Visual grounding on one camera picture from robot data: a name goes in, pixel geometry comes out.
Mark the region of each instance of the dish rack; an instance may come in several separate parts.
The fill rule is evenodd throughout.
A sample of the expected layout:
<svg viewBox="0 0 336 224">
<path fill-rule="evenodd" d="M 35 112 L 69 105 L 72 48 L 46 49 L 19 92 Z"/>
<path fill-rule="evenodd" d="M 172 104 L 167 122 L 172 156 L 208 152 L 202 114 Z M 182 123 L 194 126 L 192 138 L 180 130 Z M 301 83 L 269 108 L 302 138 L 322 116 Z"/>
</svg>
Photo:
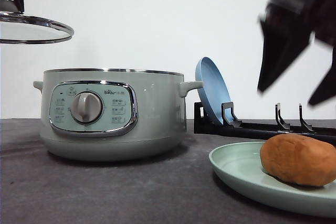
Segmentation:
<svg viewBox="0 0 336 224">
<path fill-rule="evenodd" d="M 308 124 L 302 118 L 302 105 L 299 104 L 300 125 L 290 125 L 286 123 L 280 114 L 280 103 L 275 104 L 276 124 L 251 123 L 239 120 L 234 113 L 233 102 L 222 103 L 223 125 L 215 125 L 208 117 L 201 102 L 194 104 L 194 133 L 211 134 L 220 136 L 233 136 L 255 139 L 269 139 L 272 136 L 283 133 L 296 133 L 336 145 L 336 129 L 329 127 L 315 127 Z M 225 110 L 230 109 L 233 121 L 229 121 L 225 116 Z"/>
</svg>

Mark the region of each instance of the blue plate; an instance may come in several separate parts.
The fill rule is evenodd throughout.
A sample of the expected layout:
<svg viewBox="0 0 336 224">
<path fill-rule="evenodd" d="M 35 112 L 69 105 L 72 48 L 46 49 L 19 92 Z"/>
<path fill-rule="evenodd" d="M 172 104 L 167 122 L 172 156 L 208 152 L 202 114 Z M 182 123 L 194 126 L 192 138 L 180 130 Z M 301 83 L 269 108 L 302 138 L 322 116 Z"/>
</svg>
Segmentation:
<svg viewBox="0 0 336 224">
<path fill-rule="evenodd" d="M 203 81 L 203 88 L 197 91 L 209 118 L 215 125 L 223 125 L 222 103 L 230 102 L 231 98 L 220 71 L 208 57 L 198 62 L 195 79 Z M 233 121 L 230 109 L 225 110 L 225 116 Z"/>
</svg>

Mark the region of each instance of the cooker base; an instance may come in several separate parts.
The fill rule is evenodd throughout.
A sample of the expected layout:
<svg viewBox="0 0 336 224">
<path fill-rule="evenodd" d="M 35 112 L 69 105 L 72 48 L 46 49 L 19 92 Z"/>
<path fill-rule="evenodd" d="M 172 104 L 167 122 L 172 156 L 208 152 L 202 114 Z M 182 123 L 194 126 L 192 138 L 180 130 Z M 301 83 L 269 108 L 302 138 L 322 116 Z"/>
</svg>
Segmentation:
<svg viewBox="0 0 336 224">
<path fill-rule="evenodd" d="M 80 161 L 122 161 L 164 153 L 183 137 L 165 137 L 153 140 L 123 143 L 74 143 L 42 138 L 47 149 L 61 157 Z"/>
</svg>

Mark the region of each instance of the stainless steel band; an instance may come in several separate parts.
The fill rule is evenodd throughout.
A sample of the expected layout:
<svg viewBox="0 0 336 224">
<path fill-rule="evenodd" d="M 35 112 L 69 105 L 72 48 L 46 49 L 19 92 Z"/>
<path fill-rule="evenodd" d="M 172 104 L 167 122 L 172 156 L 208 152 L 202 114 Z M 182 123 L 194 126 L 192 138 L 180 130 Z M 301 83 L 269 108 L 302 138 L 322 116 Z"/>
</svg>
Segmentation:
<svg viewBox="0 0 336 224">
<path fill-rule="evenodd" d="M 144 70 L 144 69 L 118 69 L 118 68 L 64 68 L 64 69 L 50 69 L 44 71 L 44 73 L 53 72 L 135 72 L 135 73 L 161 73 L 161 74 L 172 74 L 174 76 L 183 76 L 182 73 L 167 72 L 167 71 L 157 71 L 157 70 Z"/>
<path fill-rule="evenodd" d="M 22 24 L 30 24 L 37 26 L 44 26 L 53 28 L 59 31 L 63 31 L 66 33 L 64 37 L 55 38 L 55 39 L 32 39 L 32 40 L 20 40 L 20 39 L 3 39 L 0 38 L 1 44 L 52 44 L 58 43 L 66 40 L 70 40 L 74 35 L 74 30 L 63 23 L 40 18 L 35 16 L 28 16 L 20 13 L 11 13 L 11 12 L 2 12 L 0 11 L 0 22 L 8 22 L 8 23 L 22 23 Z"/>
</svg>

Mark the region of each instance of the cooker handle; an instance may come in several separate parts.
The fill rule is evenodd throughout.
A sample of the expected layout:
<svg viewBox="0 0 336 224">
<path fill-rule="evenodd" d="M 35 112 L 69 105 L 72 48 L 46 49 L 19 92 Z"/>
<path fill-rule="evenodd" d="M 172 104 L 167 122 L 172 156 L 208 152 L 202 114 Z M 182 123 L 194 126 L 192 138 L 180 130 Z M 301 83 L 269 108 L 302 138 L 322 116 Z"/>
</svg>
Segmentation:
<svg viewBox="0 0 336 224">
<path fill-rule="evenodd" d="M 203 87 L 203 81 L 189 81 L 189 82 L 181 82 L 179 95 L 180 97 L 186 97 L 188 92 L 193 89 L 200 89 Z"/>
<path fill-rule="evenodd" d="M 39 89 L 42 93 L 42 88 L 43 88 L 43 82 L 42 81 L 34 81 L 33 86 L 36 89 Z"/>
</svg>

